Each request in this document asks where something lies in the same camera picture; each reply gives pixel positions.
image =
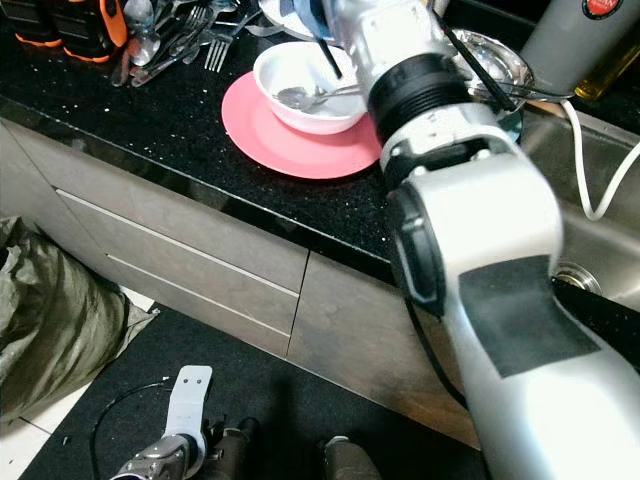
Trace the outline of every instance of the speckled countertop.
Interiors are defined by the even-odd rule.
[[[464,1],[452,2],[447,18],[454,27],[493,33],[516,49],[532,28]],[[142,88],[117,89],[108,80],[112,63],[86,64],[59,49],[23,45],[9,28],[1,28],[0,116],[391,281],[378,165],[340,180],[300,180],[253,162],[225,133],[220,117],[225,91],[251,70],[261,51],[284,40],[291,37],[247,35],[232,48],[221,74],[205,72],[201,56]],[[622,106],[614,112],[604,108],[605,117],[628,128],[630,100],[614,97]],[[589,113],[598,116],[598,111]]]

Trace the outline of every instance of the cabinet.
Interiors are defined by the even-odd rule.
[[[109,280],[286,355],[304,248],[5,124],[3,214],[32,220]]]
[[[0,122],[0,217],[22,216],[89,268],[116,283],[128,283],[58,198],[7,126],[13,124]]]
[[[450,376],[437,320],[422,315]],[[397,289],[312,253],[288,360],[442,433],[478,445],[469,414],[440,385]]]
[[[96,272],[435,430],[478,446],[397,289],[10,122],[0,213]],[[421,320],[449,375],[443,327]]]

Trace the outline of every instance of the white tile floor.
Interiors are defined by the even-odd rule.
[[[139,308],[148,311],[153,304],[153,300],[122,288],[125,295]],[[0,478],[2,480],[20,478],[90,384],[91,380],[88,380],[86,385],[36,415],[20,417],[8,424],[0,425]]]

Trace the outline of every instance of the stainless steel sink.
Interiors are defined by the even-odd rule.
[[[640,160],[627,173],[604,218],[588,220],[580,206],[571,128],[554,107],[525,110],[522,147],[547,177],[562,207],[565,239],[556,275],[640,311]],[[579,116],[587,183],[595,208],[639,137],[593,117]]]

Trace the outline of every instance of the floor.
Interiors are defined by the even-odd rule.
[[[203,418],[228,426],[248,416],[260,421],[247,478],[315,478],[318,442],[342,434],[369,453],[384,479],[486,480],[478,451],[168,308],[94,380],[20,480],[90,478],[87,434],[106,402],[125,388],[173,377],[185,365],[213,369]],[[104,419],[95,442],[100,478],[158,440],[169,397],[168,389],[139,391]],[[212,473],[214,465],[208,467],[199,477]]]
[[[121,290],[134,305],[149,311],[153,300],[125,287]],[[0,472],[2,480],[18,480],[38,454],[49,436],[67,416],[82,394],[91,385],[88,381],[73,393],[50,405],[37,415],[20,417],[0,427]]]

